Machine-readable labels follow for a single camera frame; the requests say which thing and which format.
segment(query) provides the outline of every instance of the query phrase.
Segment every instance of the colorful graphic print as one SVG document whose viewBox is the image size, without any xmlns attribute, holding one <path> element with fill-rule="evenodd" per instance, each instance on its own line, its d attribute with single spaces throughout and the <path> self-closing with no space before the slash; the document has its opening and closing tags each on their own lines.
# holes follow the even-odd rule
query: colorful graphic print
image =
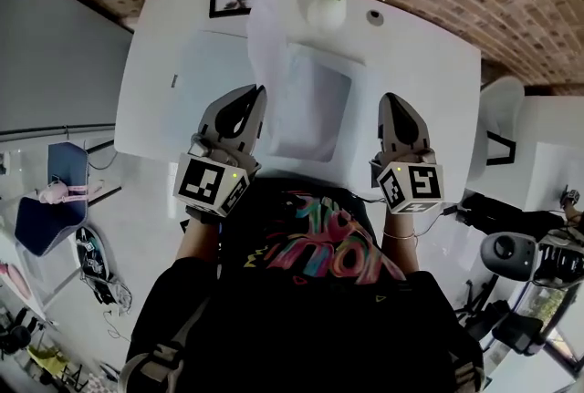
<svg viewBox="0 0 584 393">
<path fill-rule="evenodd" d="M 286 223 L 274 220 L 267 226 L 270 231 L 267 245 L 249 254 L 244 267 L 290 270 L 308 258 L 301 273 L 310 277 L 323 278 L 330 274 L 337 278 L 355 278 L 355 284 L 374 284 L 385 269 L 393 279 L 405 280 L 402 270 L 336 202 L 305 192 L 290 194 L 293 200 L 287 205 L 298 203 L 296 222 L 306 229 L 302 233 L 290 233 Z"/>
</svg>

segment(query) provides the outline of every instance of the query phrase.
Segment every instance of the white vase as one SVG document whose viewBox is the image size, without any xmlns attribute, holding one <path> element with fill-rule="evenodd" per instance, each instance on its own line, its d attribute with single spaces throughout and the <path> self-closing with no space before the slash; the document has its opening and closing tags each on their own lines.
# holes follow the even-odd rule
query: white vase
<svg viewBox="0 0 584 393">
<path fill-rule="evenodd" d="M 307 17 L 308 23 L 317 30 L 334 31 L 347 17 L 347 0 L 312 0 Z"/>
</svg>

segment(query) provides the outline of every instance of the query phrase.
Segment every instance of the bracelet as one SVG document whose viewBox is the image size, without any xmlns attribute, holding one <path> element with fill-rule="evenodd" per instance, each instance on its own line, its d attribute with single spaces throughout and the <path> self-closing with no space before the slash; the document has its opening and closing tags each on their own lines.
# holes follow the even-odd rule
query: bracelet
<svg viewBox="0 0 584 393">
<path fill-rule="evenodd" d="M 402 240 L 402 241 L 407 241 L 408 239 L 411 239 L 412 237 L 416 237 L 416 233 L 412 233 L 409 236 L 398 237 L 398 236 L 392 236 L 391 234 L 387 234 L 385 231 L 383 232 L 383 235 L 387 236 L 387 237 L 391 237 L 393 239 Z"/>
</svg>

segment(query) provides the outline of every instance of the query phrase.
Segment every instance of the backpack strap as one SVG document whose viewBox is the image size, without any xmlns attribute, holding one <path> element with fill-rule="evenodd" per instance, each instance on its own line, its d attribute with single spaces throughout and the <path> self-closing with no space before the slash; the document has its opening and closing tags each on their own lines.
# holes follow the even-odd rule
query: backpack strap
<svg viewBox="0 0 584 393">
<path fill-rule="evenodd" d="M 211 297 L 207 297 L 194 311 L 194 314 L 186 321 L 179 332 L 169 343 L 159 343 L 150 354 L 140 354 L 126 363 L 120 373 L 118 392 L 126 393 L 128 385 L 134 383 L 136 374 L 139 374 L 138 382 L 142 385 L 149 384 L 149 391 L 164 391 L 174 393 L 178 378 L 183 372 L 184 346 L 186 338 L 209 304 Z"/>
</svg>

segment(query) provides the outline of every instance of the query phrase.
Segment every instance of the black t-shirt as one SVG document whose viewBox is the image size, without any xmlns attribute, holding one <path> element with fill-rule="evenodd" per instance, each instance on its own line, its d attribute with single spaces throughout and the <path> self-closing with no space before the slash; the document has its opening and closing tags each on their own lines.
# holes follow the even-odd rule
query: black t-shirt
<svg viewBox="0 0 584 393">
<path fill-rule="evenodd" d="M 256 180 L 221 232 L 217 268 L 185 258 L 160 276 L 128 358 L 172 339 L 204 299 L 178 391 L 379 387 L 477 391 L 480 346 L 433 277 L 377 245 L 362 202 L 298 181 Z"/>
</svg>

